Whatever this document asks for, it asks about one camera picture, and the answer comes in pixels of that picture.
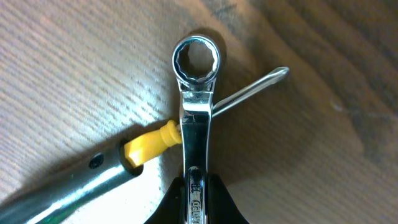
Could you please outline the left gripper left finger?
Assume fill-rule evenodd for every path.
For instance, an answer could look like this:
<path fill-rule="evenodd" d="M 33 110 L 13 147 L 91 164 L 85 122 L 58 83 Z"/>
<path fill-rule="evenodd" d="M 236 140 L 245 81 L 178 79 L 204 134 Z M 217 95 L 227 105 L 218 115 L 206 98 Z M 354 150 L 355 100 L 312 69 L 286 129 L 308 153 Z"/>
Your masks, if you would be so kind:
<path fill-rule="evenodd" d="M 145 224 L 179 224 L 181 223 L 183 178 L 176 177 L 159 203 L 155 212 Z"/>

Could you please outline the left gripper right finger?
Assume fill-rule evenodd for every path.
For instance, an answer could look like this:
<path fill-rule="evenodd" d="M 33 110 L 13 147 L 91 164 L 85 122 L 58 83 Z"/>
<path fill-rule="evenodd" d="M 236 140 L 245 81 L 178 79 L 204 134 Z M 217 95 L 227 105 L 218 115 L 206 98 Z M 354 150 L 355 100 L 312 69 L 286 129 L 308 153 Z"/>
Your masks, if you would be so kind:
<path fill-rule="evenodd" d="M 210 224 L 249 224 L 217 174 L 209 178 L 208 216 Z"/>

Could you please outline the silver ring wrench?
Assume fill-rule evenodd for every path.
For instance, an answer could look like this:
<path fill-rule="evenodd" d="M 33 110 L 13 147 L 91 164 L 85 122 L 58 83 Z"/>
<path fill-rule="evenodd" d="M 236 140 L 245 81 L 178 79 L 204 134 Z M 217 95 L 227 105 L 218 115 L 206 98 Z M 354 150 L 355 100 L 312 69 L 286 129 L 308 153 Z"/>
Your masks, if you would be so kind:
<path fill-rule="evenodd" d="M 211 52 L 213 64 L 202 77 L 194 77 L 182 67 L 182 52 L 193 43 Z M 172 55 L 172 66 L 180 92 L 179 125 L 183 146 L 184 223 L 207 223 L 208 145 L 212 121 L 213 95 L 221 68 L 220 50 L 203 34 L 179 40 Z"/>

